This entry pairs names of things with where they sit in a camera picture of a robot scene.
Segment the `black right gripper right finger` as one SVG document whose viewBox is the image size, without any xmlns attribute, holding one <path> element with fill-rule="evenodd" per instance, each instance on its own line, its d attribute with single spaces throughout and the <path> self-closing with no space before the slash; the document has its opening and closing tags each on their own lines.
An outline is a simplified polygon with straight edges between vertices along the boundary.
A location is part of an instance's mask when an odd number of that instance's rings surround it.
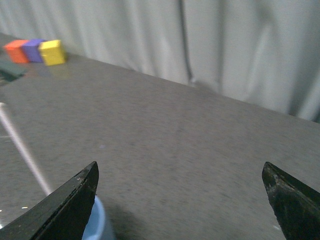
<svg viewBox="0 0 320 240">
<path fill-rule="evenodd" d="M 284 237 L 318 240 L 320 193 L 268 161 L 264 163 L 261 176 Z"/>
</svg>

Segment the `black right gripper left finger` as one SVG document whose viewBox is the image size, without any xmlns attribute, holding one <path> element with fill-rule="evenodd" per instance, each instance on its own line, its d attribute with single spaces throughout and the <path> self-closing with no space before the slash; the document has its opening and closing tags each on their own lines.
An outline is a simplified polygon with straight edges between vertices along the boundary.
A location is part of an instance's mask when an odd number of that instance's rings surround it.
<svg viewBox="0 0 320 240">
<path fill-rule="evenodd" d="M 0 230 L 2 240 L 80 240 L 95 202 L 96 161 Z"/>
</svg>

